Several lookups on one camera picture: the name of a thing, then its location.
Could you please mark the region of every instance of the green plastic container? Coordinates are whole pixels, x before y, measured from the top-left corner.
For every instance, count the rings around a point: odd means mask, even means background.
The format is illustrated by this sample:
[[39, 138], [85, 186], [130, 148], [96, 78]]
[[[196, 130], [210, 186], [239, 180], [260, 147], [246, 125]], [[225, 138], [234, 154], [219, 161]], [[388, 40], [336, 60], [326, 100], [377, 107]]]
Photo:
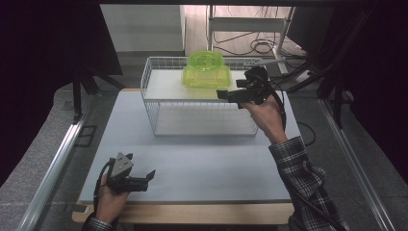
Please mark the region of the green plastic container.
[[231, 70], [221, 54], [199, 51], [188, 56], [182, 82], [186, 88], [226, 89], [231, 86]]

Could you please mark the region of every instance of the floor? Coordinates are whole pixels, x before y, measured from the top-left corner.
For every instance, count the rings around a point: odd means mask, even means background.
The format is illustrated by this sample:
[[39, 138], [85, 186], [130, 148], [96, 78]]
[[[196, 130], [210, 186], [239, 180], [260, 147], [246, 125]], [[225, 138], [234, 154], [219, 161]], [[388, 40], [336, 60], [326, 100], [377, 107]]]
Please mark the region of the floor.
[[[118, 53], [123, 76], [114, 76], [127, 88], [138, 88], [140, 76], [148, 56], [183, 56], [174, 52], [129, 52]], [[271, 76], [279, 76], [275, 65], [268, 66]], [[93, 101], [86, 125], [97, 124], [97, 129], [88, 147], [74, 147], [60, 175], [55, 190], [52, 191], [44, 212], [39, 217], [35, 230], [80, 230], [81, 224], [74, 223], [71, 213], [78, 193], [88, 174], [89, 165], [103, 136], [104, 126], [109, 119], [118, 90], [95, 78], [100, 92]], [[286, 89], [296, 83], [295, 79], [285, 83]], [[316, 98], [319, 83], [289, 95], [296, 120], [308, 124], [316, 133], [316, 141], [307, 147], [312, 161], [322, 166], [327, 173], [325, 187], [335, 200], [344, 219], [352, 230], [381, 229], [371, 206], [362, 193], [349, 162], [344, 156], [333, 130]], [[27, 150], [9, 180], [0, 189], [0, 230], [15, 230], [30, 204], [43, 175], [58, 151], [66, 130], [73, 118], [72, 87], [59, 89], [54, 98], [54, 107], [36, 139]], [[363, 166], [365, 174], [388, 211], [395, 230], [408, 230], [408, 186], [397, 174], [381, 149], [355, 119], [348, 105], [343, 105], [342, 119], [344, 133]], [[305, 142], [313, 139], [311, 131], [299, 125]], [[122, 225], [120, 230], [131, 230], [131, 225]], [[185, 225], [138, 225], [135, 230], [289, 230], [287, 225], [278, 226], [185, 226]]]

